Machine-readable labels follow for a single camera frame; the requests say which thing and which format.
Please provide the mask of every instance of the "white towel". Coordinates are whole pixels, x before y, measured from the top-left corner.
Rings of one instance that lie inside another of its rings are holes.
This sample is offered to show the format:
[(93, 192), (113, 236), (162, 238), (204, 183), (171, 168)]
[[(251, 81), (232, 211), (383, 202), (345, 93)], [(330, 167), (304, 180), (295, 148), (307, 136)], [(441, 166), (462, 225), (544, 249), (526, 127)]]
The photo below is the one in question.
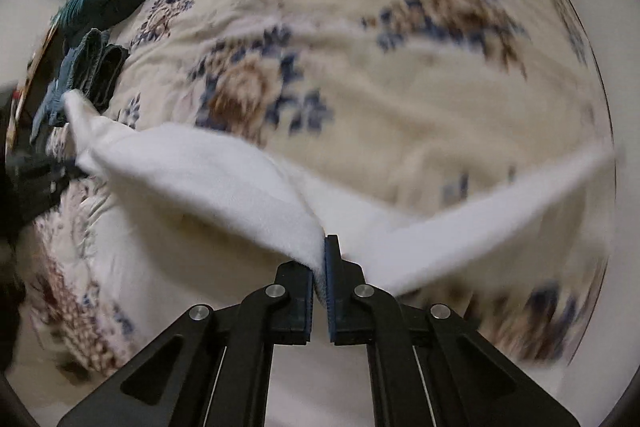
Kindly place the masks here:
[(533, 287), (569, 261), (588, 263), (585, 251), (607, 250), (594, 248), (593, 241), (583, 248), (580, 238), (588, 208), (598, 203), (592, 201), (593, 181), (614, 157), (610, 143), (586, 146), (425, 220), (301, 175), (284, 162), (278, 166), (226, 134), (171, 123), (133, 131), (98, 116), (78, 91), (65, 95), (65, 108), (82, 169), (129, 198), (151, 198), (165, 210), (191, 214), (307, 265), (321, 290), (321, 224), (342, 237), (330, 225), (341, 228), (326, 202), (332, 193), (340, 199), (333, 213), (358, 213), (350, 216), (357, 233), (343, 251), (364, 268), (368, 282), (395, 295), (450, 273), (491, 289)]

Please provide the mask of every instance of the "mattress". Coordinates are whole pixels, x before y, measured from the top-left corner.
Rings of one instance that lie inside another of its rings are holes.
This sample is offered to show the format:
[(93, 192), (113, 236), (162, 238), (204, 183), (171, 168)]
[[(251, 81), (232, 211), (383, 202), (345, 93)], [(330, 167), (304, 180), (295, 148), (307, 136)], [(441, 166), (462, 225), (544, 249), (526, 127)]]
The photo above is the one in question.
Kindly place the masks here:
[[(174, 121), (228, 132), (333, 187), (424, 217), (610, 136), (568, 0), (147, 0), (112, 40), (130, 57), (109, 118), (136, 130)], [(55, 131), (49, 150), (71, 150), (67, 137)], [(191, 304), (238, 302), (273, 276), (275, 260), (259, 252), (225, 266), (166, 252), (166, 262), (138, 259), (126, 253), (137, 250), (123, 223), (94, 178), (74, 182), (36, 222), (34, 323), (47, 345), (64, 344), (105, 375)], [(341, 239), (348, 234), (347, 224)], [(535, 287), (452, 275), (402, 298), (449, 304), (521, 363), (566, 363), (605, 265), (606, 248)]]

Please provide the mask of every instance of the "floral blanket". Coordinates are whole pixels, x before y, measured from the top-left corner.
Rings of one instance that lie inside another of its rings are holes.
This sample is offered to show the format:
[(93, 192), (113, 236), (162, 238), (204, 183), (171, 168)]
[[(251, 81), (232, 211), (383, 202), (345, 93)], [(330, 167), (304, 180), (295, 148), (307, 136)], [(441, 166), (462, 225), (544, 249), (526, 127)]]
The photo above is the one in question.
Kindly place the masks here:
[[(130, 57), (106, 116), (229, 132), (423, 216), (609, 136), (568, 0), (147, 0), (112, 38)], [(63, 142), (57, 132), (50, 146)], [(69, 205), (90, 191), (107, 197), (86, 180)], [(65, 201), (38, 222), (37, 320), (108, 373), (148, 339), (62, 253), (62, 235), (88, 241)], [(449, 303), (514, 359), (557, 360), (577, 346), (604, 264), (533, 291), (448, 281), (405, 300)]]

